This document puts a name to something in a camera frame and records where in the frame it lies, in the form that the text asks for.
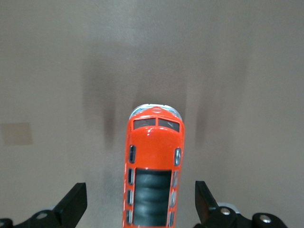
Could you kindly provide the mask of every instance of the toy train front window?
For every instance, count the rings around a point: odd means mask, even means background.
[[[156,125],[156,119],[150,118],[150,119],[141,119],[141,120],[134,120],[134,130],[139,127],[145,127],[145,126],[155,126]]]
[[[137,129],[140,127],[145,127],[145,126],[155,126],[156,125],[156,119],[155,118],[150,118],[150,119],[141,119],[141,120],[134,120],[133,123],[133,129]],[[162,127],[168,127],[171,128],[177,132],[180,132],[180,124],[177,122],[173,122],[170,120],[165,120],[165,119],[158,119],[158,126]]]
[[[170,120],[158,119],[158,125],[162,127],[168,127],[177,132],[180,132],[180,124]]]

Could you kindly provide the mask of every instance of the orange toy vehicle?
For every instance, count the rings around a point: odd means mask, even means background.
[[[123,228],[175,227],[184,124],[172,107],[144,104],[129,118]]]

